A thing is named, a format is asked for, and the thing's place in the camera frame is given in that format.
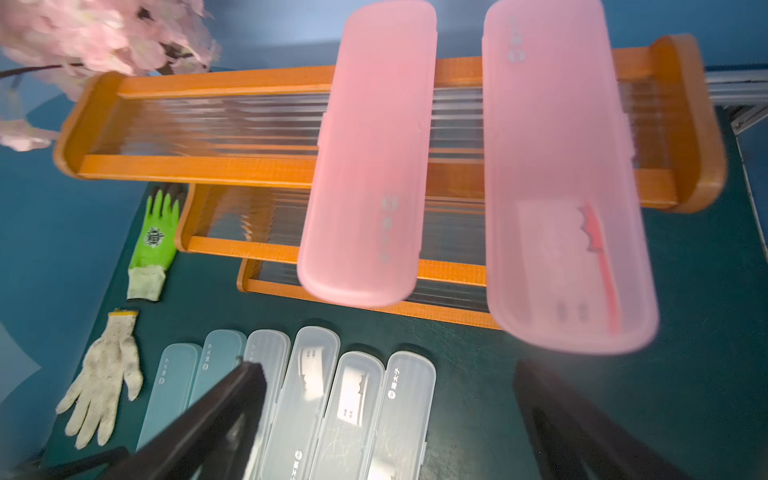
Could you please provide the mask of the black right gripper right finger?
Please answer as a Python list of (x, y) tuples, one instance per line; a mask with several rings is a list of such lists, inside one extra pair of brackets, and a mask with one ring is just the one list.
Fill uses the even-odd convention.
[(513, 388), (544, 479), (687, 479), (558, 374), (517, 363)]

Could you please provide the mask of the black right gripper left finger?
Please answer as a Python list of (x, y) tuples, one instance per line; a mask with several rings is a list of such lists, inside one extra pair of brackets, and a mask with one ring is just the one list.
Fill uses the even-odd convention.
[(266, 398), (258, 363), (232, 370), (104, 479), (243, 479)]

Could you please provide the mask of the clear pencil case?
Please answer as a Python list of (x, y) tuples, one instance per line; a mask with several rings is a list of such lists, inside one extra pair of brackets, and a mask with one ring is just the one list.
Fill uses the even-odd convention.
[(307, 479), (336, 370), (338, 335), (300, 329), (293, 344), (262, 459), (259, 479)]
[(383, 363), (370, 354), (349, 351), (340, 357), (310, 469), (312, 479), (363, 477), (384, 376)]
[(261, 418), (256, 432), (244, 479), (257, 479), (270, 435), (278, 395), (282, 388), (290, 356), (290, 339), (277, 330), (253, 331), (247, 338), (244, 360), (260, 364), (266, 379), (266, 393)]
[(427, 358), (409, 351), (391, 355), (376, 422), (368, 479), (417, 479), (436, 384)]

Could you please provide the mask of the pink pencil case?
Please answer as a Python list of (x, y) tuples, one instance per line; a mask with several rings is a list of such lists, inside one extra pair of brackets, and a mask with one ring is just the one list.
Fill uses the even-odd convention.
[(659, 311), (602, 4), (493, 4), (482, 76), (492, 318), (551, 350), (645, 347)]
[(345, 23), (297, 263), (321, 300), (382, 308), (416, 285), (437, 40), (425, 1), (373, 3)]

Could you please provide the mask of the blue pencil case outer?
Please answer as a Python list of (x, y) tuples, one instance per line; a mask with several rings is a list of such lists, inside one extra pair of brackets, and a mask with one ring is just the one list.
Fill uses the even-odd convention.
[(174, 343), (161, 355), (136, 450), (141, 450), (189, 406), (202, 347)]

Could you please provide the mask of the blue pencil case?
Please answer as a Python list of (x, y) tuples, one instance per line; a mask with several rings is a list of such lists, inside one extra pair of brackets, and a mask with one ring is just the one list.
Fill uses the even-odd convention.
[(174, 343), (161, 355), (136, 450), (141, 450), (189, 406), (202, 347)]
[(236, 330), (217, 329), (205, 338), (195, 374), (189, 407), (238, 366), (246, 346), (246, 336)]

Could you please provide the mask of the blue pencil case inner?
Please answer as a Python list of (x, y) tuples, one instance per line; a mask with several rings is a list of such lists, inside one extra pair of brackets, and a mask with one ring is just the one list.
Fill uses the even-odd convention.
[(217, 329), (205, 338), (195, 374), (189, 407), (238, 366), (246, 346), (246, 336), (236, 330)]

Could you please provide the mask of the orange three-tier shelf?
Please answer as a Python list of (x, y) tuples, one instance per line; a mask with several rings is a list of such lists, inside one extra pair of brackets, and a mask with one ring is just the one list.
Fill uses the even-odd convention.
[[(690, 35), (617, 49), (641, 203), (675, 213), (711, 205), (727, 155)], [(243, 292), (306, 299), (289, 280), (298, 259), (330, 66), (92, 80), (65, 121), (54, 162), (87, 180), (186, 184), (175, 241), (184, 252), (237, 258)], [(427, 207), (418, 284), (395, 315), (480, 328), (485, 299), (482, 62), (436, 64)]]

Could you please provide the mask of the white cotton glove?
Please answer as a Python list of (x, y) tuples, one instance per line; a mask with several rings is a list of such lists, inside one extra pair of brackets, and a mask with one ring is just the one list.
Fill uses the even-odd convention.
[(92, 440), (100, 446), (111, 438), (123, 389), (135, 400), (143, 386), (134, 329), (138, 313), (116, 310), (108, 315), (103, 333), (90, 345), (79, 374), (56, 406), (58, 415), (70, 410), (65, 435), (84, 449)]

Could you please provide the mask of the green work glove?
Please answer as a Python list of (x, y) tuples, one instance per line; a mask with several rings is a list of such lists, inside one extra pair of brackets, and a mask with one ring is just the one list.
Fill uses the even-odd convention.
[(177, 253), (175, 236), (183, 196), (176, 186), (158, 188), (146, 200), (140, 234), (128, 267), (128, 300), (157, 302)]

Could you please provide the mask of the pink cherry blossom tree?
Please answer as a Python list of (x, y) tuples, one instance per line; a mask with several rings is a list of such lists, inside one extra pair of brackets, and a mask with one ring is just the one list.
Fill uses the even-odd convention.
[(103, 73), (196, 74), (209, 71), (220, 47), (204, 24), (201, 1), (4, 1), (1, 53), (16, 68), (1, 74), (10, 115), (1, 144), (17, 152), (49, 147), (57, 132), (32, 126), (19, 85), (37, 75), (77, 100)]

